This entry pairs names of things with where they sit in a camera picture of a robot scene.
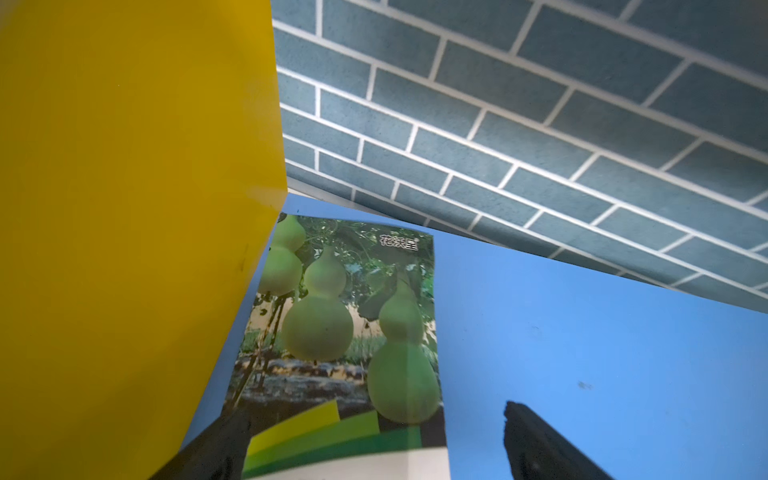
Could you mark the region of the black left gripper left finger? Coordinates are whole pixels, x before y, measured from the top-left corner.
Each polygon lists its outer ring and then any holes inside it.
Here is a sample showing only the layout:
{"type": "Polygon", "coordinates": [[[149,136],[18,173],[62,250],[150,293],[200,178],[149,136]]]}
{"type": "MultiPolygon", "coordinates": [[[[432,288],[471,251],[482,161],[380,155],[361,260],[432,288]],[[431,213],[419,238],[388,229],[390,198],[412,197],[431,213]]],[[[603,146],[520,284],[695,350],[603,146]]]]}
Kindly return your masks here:
{"type": "Polygon", "coordinates": [[[250,439],[248,413],[225,412],[150,480],[240,480],[250,439]]]}

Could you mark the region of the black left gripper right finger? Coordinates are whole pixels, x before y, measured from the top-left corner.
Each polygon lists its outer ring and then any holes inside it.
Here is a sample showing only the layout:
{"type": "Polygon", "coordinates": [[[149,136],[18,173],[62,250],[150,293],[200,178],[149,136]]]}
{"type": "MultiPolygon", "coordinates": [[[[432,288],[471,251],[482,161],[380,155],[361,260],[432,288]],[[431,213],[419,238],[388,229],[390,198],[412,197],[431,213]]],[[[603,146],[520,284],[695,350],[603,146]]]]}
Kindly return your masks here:
{"type": "Polygon", "coordinates": [[[611,480],[528,406],[508,401],[504,447],[514,480],[611,480]]]}

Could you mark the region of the green gourd seed packet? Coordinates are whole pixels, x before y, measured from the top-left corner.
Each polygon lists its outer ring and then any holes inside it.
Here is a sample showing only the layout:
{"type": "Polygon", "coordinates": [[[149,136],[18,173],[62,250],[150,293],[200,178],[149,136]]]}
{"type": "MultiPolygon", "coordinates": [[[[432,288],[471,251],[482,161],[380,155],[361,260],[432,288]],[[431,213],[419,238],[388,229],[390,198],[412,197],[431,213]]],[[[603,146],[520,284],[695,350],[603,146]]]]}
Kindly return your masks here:
{"type": "Polygon", "coordinates": [[[285,214],[225,403],[246,479],[446,479],[433,237],[285,214]]]}

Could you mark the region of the yellow wooden shelf unit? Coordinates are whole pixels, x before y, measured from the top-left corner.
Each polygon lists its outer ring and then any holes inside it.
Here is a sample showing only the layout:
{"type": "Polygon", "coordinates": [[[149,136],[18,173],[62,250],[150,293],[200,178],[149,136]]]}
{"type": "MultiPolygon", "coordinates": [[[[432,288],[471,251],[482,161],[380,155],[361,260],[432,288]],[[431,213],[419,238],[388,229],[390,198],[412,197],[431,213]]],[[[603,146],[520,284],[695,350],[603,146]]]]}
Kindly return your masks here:
{"type": "Polygon", "coordinates": [[[368,410],[287,357],[258,216],[357,309],[408,257],[453,479],[529,405],[617,479],[767,475],[763,1],[5,1],[1,475],[143,479],[220,413],[368,410]]]}

